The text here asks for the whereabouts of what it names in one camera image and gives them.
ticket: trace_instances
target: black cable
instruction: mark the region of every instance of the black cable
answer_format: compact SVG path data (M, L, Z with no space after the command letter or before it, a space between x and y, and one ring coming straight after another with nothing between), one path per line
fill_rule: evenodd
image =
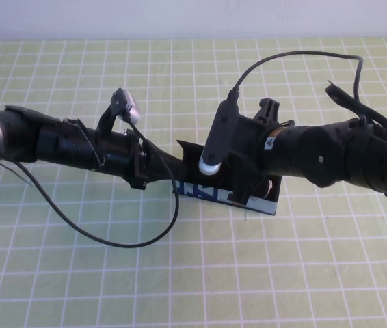
M160 156L159 152L157 151L156 149L156 146L154 146L153 143L151 143L150 141L147 140L147 138L145 138L139 131L139 129L137 129L134 124L131 123L131 121L129 122L131 128L134 130L134 132L137 133L137 135L139 136L140 139L142 139L142 141L144 142L144 144L146 144L151 150L152 152L154 153L154 155L157 156L157 158L161 161L161 163L163 164L164 168L166 169L166 171L168 172L168 175L170 177L170 180L171 180L171 183L172 183L172 188L174 189L174 195L175 195L175 210L174 210L174 216L172 217L172 220L169 224L169 226L160 234L158 235L157 237L153 238L153 239L150 239L149 241L146 241L144 243L137 243L137 244L120 244L120 243L115 243L113 241L107 241L105 239L101 239L97 236L94 236L93 234L90 234L89 232L81 229L79 226L77 226L75 223L73 223L63 212L62 210L60 210L58 208L58 206L54 203L54 201L49 197L49 195L47 194L47 192L43 189L43 187L40 185L40 183L37 181L36 177L33 176L33 174L24 166L22 165L22 163L16 161L15 159L12 159L12 158L6 158L6 157L3 157L3 159L5 159L6 161L9 161L13 164L15 164L19 169L21 169L27 176L28 178L34 183L34 185L36 186L36 188L39 190L39 192L42 194L42 196L45 198L45 200L49 203L49 205L51 205L51 207L53 208L53 210L68 224L70 225L73 229L75 229L76 231L78 231L80 234L94 240L94 241L97 241L98 243L102 243L102 244L105 244L105 245L108 245L108 246L113 246L113 247L119 247L119 248L138 248L138 247L144 247L144 246L147 246L147 245L150 245L150 244L153 244L155 243L156 241L162 239L171 229L172 227L174 226L175 224L175 221L177 220L177 217L178 217L178 210L179 210L179 207L180 207L180 197L179 197L179 194L178 194L178 189L177 189L177 186L176 186L176 182L175 182L175 177L174 175L172 174L171 172L171 169L168 167L168 164L165 163L165 161L163 160L163 158Z
M343 55L340 53L329 53L327 51L307 51L307 50L298 50L298 51L289 51L286 53L278 53L277 55L272 55L269 57L266 57L264 59L259 60L258 62L251 65L242 75L239 77L239 80L237 80L235 84L235 89L239 88L243 82L243 80L253 71L253 69L257 68L258 66L269 62L276 58L281 57L287 57L287 56L295 56L295 55L319 55L319 56L326 56L326 57L335 57L335 58L341 58L341 59L354 59L358 61L358 67L356 68L356 74L355 74L355 81L353 84L353 93L354 98L359 101L359 80L360 80L360 73L362 71L362 66L364 64L364 60L361 56L357 55Z

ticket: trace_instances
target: green cutting mat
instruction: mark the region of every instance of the green cutting mat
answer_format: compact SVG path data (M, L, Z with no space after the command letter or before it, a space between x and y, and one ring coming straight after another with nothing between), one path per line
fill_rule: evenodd
M297 49L362 55L362 102L387 116L387 38L0 41L0 106L93 128L125 87L145 136L181 156L176 140L205 142L219 102L248 66ZM282 122L346 120L324 89L331 80L351 93L355 65L314 56L270 62L247 78L239 108L253 116L270 96ZM27 167L100 237L144 241L172 216L167 182L140 192L102 174ZM0 167L0 327L69 326L387 327L387 199L297 178L284 179L275 217L183 197L163 241L124 250L78 236L34 187Z

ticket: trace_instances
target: table surface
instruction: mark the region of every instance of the table surface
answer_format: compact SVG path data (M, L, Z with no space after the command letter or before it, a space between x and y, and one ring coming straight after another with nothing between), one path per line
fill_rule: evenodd
M138 101L145 136L180 157L203 144L220 100L260 57L308 49L362 55L362 102L387 116L387 38L0 41L0 107L22 105L95 127L111 93ZM279 59L255 70L239 108L266 96L280 121L350 118L325 94L351 93L356 63ZM122 131L124 125L116 124ZM168 182L26 165L66 214L97 236L134 243L172 216ZM338 183L285 178L275 217L182 197L161 242L115 249L83 238L35 187L0 167L0 327L387 327L387 199Z

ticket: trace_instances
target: warning label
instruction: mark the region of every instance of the warning label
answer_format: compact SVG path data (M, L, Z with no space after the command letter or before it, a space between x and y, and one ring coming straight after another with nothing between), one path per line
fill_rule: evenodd
M273 149L274 140L276 140L276 137L268 137L267 141L265 142L265 147L263 149Z
M273 149L274 141L276 140L277 135L282 132L285 128L277 128L274 130L269 137L267 138L267 141L265 142L265 147L263 149Z

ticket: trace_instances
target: white wall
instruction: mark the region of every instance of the white wall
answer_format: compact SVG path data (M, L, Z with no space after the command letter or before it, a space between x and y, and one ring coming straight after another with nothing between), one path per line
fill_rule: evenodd
M387 36L387 0L0 0L0 38Z

